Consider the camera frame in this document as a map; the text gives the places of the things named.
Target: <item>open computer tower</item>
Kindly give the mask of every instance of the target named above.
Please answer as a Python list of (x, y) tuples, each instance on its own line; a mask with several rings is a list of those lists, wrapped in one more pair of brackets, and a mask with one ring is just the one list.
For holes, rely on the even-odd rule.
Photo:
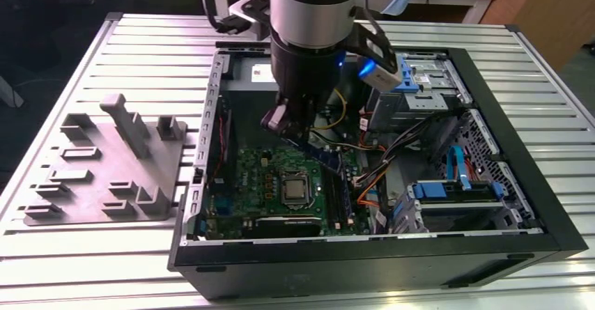
[(310, 136), (334, 172), (261, 127), (267, 45), (218, 47), (170, 257), (205, 297), (482, 286), (588, 248), (463, 49), (397, 48), (391, 93), (349, 56)]

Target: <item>yellow wire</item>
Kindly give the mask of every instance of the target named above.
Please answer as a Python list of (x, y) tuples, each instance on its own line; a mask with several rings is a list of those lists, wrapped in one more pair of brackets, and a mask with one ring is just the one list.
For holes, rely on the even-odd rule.
[(329, 125), (326, 125), (326, 126), (323, 126), (323, 127), (314, 127), (313, 129), (317, 129), (317, 130), (326, 130), (326, 129), (330, 129), (330, 128), (333, 128), (335, 125), (338, 125), (338, 124), (343, 121), (343, 119), (346, 118), (346, 114), (347, 114), (347, 101), (346, 101), (346, 98), (343, 97), (342, 93), (339, 92), (339, 90), (338, 90), (337, 88), (335, 88), (335, 93), (337, 93), (337, 96), (339, 96), (339, 99), (342, 99), (342, 103), (343, 103), (343, 113), (342, 113), (342, 117), (339, 117), (339, 120), (337, 120), (335, 123), (331, 123), (331, 124), (329, 124)]

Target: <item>aluminum extrusion table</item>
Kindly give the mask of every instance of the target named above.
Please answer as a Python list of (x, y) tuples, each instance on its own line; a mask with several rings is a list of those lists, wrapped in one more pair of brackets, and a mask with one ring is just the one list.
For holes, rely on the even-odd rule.
[[(394, 306), (402, 309), (582, 309), (595, 304), (595, 120), (521, 33), (503, 26), (383, 23), (394, 45), (463, 47), (538, 162), (590, 250), (533, 266), (482, 288), (239, 300), (255, 308)], [(179, 181), (193, 160), (207, 76), (222, 36), (203, 17), (111, 14), (82, 59), (0, 198), (0, 304), (18, 309), (199, 307), (210, 302), (167, 271), (174, 216), (165, 222), (29, 227), (18, 207), (47, 169), (69, 112), (110, 121), (106, 93), (126, 95), (146, 121), (162, 114), (189, 123)], [(177, 188), (177, 200), (185, 187)]]

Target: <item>green motherboard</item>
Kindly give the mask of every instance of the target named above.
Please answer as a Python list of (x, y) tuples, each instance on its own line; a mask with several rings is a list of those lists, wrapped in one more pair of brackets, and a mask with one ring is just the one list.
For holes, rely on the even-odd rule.
[[(359, 173), (353, 152), (343, 154), (343, 162), (351, 178)], [(235, 175), (235, 192), (211, 198), (211, 211), (217, 215), (210, 218), (213, 238), (241, 239), (250, 218), (277, 216), (321, 218), (321, 235), (370, 232), (363, 208), (353, 207), (349, 223), (330, 223), (325, 170), (291, 147), (241, 149)]]

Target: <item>black computer case frame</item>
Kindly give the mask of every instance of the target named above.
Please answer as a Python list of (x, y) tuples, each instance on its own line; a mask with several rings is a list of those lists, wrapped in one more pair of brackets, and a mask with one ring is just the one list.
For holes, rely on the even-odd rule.
[[(219, 54), (231, 56), (247, 53), (267, 56), (267, 46), (265, 43), (218, 44)], [(407, 47), (398, 51), (430, 49), (450, 56), (545, 233), (181, 246), (183, 201), (170, 269), (183, 274), (206, 298), (291, 297), (482, 286), (525, 267), (558, 261), (588, 249), (467, 51), (435, 47)]]

